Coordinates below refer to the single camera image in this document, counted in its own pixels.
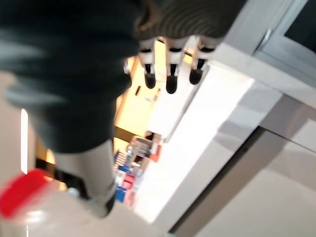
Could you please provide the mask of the right robot hand black cloth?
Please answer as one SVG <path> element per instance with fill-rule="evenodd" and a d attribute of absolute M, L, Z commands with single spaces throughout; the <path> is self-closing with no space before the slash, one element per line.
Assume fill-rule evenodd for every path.
<path fill-rule="evenodd" d="M 0 69 L 15 75 L 7 100 L 25 109 L 56 157 L 59 176 L 98 217 L 115 202 L 116 99 L 130 86 L 127 58 L 155 37 L 229 31 L 242 0 L 3 0 Z"/>

